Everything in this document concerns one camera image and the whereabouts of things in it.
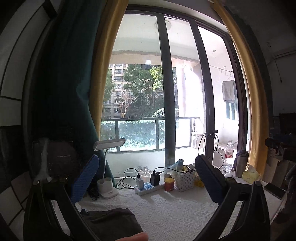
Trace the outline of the right gloved hand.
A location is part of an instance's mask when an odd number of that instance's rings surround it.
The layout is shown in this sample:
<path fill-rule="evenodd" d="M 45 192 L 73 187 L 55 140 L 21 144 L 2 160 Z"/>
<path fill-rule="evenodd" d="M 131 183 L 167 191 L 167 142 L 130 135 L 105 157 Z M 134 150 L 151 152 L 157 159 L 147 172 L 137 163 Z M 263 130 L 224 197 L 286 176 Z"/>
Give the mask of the right gloved hand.
<path fill-rule="evenodd" d="M 148 241 L 149 236 L 146 232 L 140 232 L 130 237 L 123 237 L 116 241 Z"/>

